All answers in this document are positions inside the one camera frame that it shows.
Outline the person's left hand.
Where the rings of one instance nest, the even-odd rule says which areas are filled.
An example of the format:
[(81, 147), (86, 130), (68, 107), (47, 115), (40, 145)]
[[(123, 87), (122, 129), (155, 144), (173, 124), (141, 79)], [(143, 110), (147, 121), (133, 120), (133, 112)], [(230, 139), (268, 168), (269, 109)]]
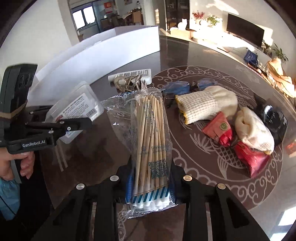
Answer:
[(11, 181), (16, 177), (30, 179), (34, 171), (34, 152), (10, 154), (6, 148), (1, 148), (1, 178)]

